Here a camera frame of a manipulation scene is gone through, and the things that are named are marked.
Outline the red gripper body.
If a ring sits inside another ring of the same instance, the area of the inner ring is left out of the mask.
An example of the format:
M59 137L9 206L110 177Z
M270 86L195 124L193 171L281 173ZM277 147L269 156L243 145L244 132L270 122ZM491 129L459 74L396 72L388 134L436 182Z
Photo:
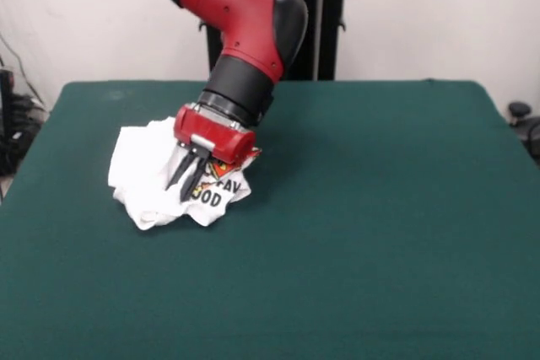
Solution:
M256 143L254 131L216 110L195 103L179 109L174 135L183 148L208 153L230 165L241 164Z

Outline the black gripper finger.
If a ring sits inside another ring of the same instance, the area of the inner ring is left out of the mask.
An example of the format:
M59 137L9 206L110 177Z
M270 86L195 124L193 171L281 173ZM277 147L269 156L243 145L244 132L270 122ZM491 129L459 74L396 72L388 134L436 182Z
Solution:
M187 151L186 155L182 158L174 174L172 175L169 182L167 183L167 186L165 187L166 190L169 190L173 185L178 183L182 175L188 170L188 168L191 166L191 164L193 163L196 157L197 157L196 149L190 148Z
M195 158L197 158L196 168L190 175L186 177L186 180L181 188L181 194L180 194L181 202L188 201L191 198L193 191L197 187L199 180L202 178L205 172L206 165L210 158L210 152L190 151L186 155L186 157L181 161L181 167L184 169L184 171L187 171L187 169L193 163Z

